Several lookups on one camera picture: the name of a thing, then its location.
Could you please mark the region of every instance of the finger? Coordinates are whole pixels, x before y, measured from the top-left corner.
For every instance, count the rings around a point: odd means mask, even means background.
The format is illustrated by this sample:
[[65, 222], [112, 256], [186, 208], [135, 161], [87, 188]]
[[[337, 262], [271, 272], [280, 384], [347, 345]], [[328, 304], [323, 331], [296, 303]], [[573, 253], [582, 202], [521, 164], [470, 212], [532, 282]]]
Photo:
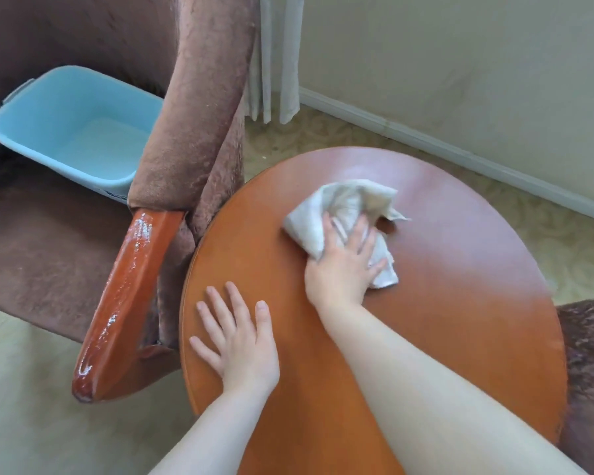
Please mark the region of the finger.
[[348, 250], [351, 250], [353, 253], [358, 253], [358, 251], [361, 250], [366, 228], [367, 217], [365, 215], [361, 215], [358, 217], [358, 220], [352, 229], [352, 233], [349, 234], [348, 242], [346, 243], [346, 248]]
[[236, 332], [236, 322], [233, 315], [231, 315], [229, 307], [224, 303], [220, 293], [214, 287], [207, 287], [207, 295], [209, 295], [209, 300], [212, 301], [214, 306], [216, 318], [222, 327], [224, 338], [227, 339]]
[[324, 254], [334, 250], [338, 247], [339, 235], [333, 227], [332, 221], [330, 221], [330, 214], [326, 211], [322, 218], [324, 225]]
[[200, 319], [203, 321], [203, 325], [207, 333], [209, 334], [209, 338], [212, 339], [212, 342], [222, 353], [224, 349], [225, 340], [224, 334], [222, 333], [222, 328], [218, 325], [218, 322], [212, 315], [212, 312], [209, 310], [207, 304], [203, 301], [199, 301], [196, 303], [196, 309], [198, 309], [198, 315], [200, 315]]
[[273, 338], [273, 323], [270, 321], [269, 305], [263, 300], [255, 304], [255, 324], [257, 325], [258, 339], [275, 341]]
[[374, 227], [370, 228], [370, 231], [365, 239], [365, 243], [363, 248], [361, 249], [360, 256], [361, 259], [365, 262], [367, 266], [367, 262], [369, 262], [370, 258], [372, 258], [372, 253], [374, 253], [374, 247], [376, 246], [376, 239], [378, 237], [378, 232]]
[[218, 375], [222, 376], [222, 359], [220, 355], [207, 347], [198, 337], [191, 337], [189, 343], [198, 357], [205, 360], [210, 367], [218, 372]]
[[370, 283], [387, 267], [387, 258], [381, 258], [378, 262], [372, 265], [367, 271], [367, 279]]
[[233, 315], [236, 319], [236, 327], [244, 330], [253, 331], [253, 322], [251, 321], [251, 313], [242, 295], [233, 282], [227, 282], [227, 292], [229, 292], [229, 298], [231, 299], [231, 306], [233, 307]]

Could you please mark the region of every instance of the floor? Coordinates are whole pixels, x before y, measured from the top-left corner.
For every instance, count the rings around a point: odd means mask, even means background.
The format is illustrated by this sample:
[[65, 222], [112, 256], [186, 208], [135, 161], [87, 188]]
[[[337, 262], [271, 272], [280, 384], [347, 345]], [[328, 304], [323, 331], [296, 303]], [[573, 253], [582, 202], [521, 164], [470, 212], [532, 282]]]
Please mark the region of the floor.
[[[433, 163], [482, 194], [537, 259], [557, 304], [594, 297], [594, 220], [303, 107], [288, 125], [248, 122], [250, 179], [304, 151], [369, 145]], [[188, 430], [181, 374], [130, 398], [79, 405], [70, 381], [79, 346], [0, 313], [0, 474], [142, 474]]]

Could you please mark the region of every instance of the light blue plastic basin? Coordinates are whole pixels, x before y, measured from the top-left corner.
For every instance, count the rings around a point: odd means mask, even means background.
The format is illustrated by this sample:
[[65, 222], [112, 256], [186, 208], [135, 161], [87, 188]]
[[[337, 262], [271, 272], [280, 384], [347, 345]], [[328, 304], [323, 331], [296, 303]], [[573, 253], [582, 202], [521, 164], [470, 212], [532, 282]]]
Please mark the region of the light blue plastic basin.
[[4, 99], [0, 143], [125, 203], [162, 106], [162, 98], [97, 71], [61, 66]]

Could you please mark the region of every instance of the white curtain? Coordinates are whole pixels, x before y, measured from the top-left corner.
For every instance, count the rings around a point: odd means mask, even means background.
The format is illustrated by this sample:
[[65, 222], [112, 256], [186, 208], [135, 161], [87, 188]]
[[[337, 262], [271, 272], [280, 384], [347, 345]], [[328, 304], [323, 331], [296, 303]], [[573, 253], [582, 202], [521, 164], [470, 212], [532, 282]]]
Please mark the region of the white curtain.
[[[271, 120], [271, 76], [272, 76], [272, 46], [273, 40], [273, 3], [279, 0], [260, 0], [260, 32], [253, 47], [253, 57], [249, 67], [249, 79], [245, 89], [246, 114], [253, 120], [261, 115], [264, 123]], [[297, 65], [299, 62], [299, 45], [301, 40], [301, 16], [304, 0], [286, 0], [283, 13], [284, 26], [281, 33], [281, 86], [279, 92], [280, 123], [288, 123], [299, 111], [299, 78]]]

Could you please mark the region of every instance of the white cloth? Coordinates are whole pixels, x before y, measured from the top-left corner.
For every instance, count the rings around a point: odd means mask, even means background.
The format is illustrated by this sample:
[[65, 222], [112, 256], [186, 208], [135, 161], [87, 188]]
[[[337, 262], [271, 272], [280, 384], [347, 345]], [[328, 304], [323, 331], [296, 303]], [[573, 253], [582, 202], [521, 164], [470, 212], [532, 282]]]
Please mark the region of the white cloth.
[[[311, 257], [319, 259], [324, 251], [322, 215], [330, 214], [340, 242], [345, 245], [361, 213], [367, 215], [370, 226], [381, 216], [388, 220], [408, 220], [398, 213], [391, 201], [398, 191], [370, 180], [347, 180], [322, 186], [305, 199], [284, 220], [284, 229]], [[385, 234], [378, 232], [369, 265], [387, 258], [387, 267], [374, 279], [372, 288], [398, 283], [394, 257], [387, 248]]]
[[[260, 0], [260, 31], [251, 57], [249, 78], [245, 88], [245, 114], [256, 120], [260, 114], [264, 123], [270, 122], [271, 110], [271, 78], [273, 51], [273, 7], [279, 0]], [[283, 20], [276, 26], [283, 26], [284, 33], [281, 43], [275, 41], [281, 51], [281, 87], [279, 97], [279, 122], [291, 121], [299, 111], [299, 78], [297, 65], [299, 62], [299, 48], [301, 42], [301, 17], [303, 15], [304, 0], [285, 0], [286, 5]], [[276, 10], [276, 16], [282, 16]]]

